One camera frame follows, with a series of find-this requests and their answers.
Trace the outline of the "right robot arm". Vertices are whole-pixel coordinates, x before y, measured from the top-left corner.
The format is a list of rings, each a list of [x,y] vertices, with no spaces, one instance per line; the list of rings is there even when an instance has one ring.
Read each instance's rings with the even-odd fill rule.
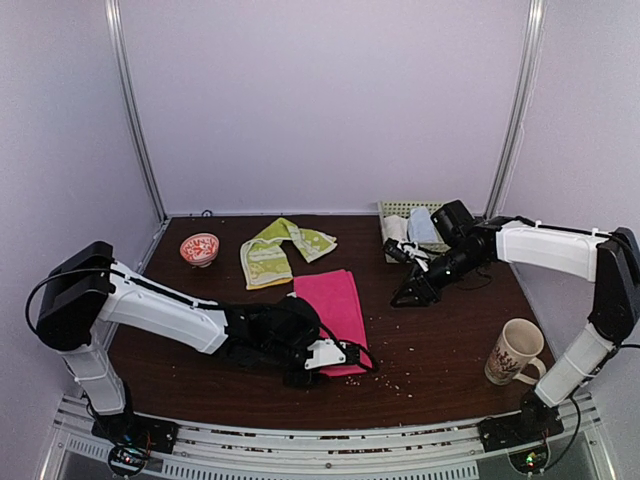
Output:
[[[619,227],[545,226],[516,216],[472,215],[459,200],[437,210],[430,223],[447,249],[434,252],[408,240],[387,237],[387,256],[410,270],[391,300],[394,307],[427,307],[484,267],[506,267],[534,313],[518,314],[505,329],[533,325],[531,354],[543,347],[555,360],[544,375],[527,382],[512,431],[535,440],[555,421],[561,403],[588,384],[634,334],[639,320],[639,246],[633,232]]]

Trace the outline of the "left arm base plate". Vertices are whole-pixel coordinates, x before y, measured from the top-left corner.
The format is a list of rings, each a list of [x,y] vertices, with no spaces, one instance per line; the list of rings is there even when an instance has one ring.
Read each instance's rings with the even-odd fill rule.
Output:
[[[179,426],[177,423],[138,414],[94,415],[91,433],[114,445],[127,445],[143,451],[171,454]]]

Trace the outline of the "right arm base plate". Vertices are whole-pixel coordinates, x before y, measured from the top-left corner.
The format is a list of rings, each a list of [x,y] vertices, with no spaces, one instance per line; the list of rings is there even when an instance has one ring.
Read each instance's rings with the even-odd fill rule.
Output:
[[[527,424],[521,413],[487,417],[478,423],[477,428],[485,452],[540,442],[565,431],[562,421],[555,415],[540,424]]]

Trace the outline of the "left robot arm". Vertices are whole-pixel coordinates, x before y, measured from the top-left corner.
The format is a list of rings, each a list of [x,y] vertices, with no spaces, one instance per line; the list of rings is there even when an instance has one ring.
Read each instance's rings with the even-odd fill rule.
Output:
[[[123,444],[137,442],[144,424],[95,335],[98,321],[135,327],[207,355],[223,351],[239,363],[281,365],[304,382],[346,359],[303,299],[228,304],[191,297],[138,275],[116,261],[103,241],[57,266],[27,299],[36,295],[42,297],[40,310],[26,320],[29,328],[63,357],[96,419]]]

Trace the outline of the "pink towel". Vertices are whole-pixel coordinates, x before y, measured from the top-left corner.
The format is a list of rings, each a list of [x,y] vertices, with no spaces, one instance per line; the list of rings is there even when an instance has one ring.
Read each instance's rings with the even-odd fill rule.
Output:
[[[294,292],[314,308],[339,340],[368,347],[359,294],[350,271],[295,277]]]

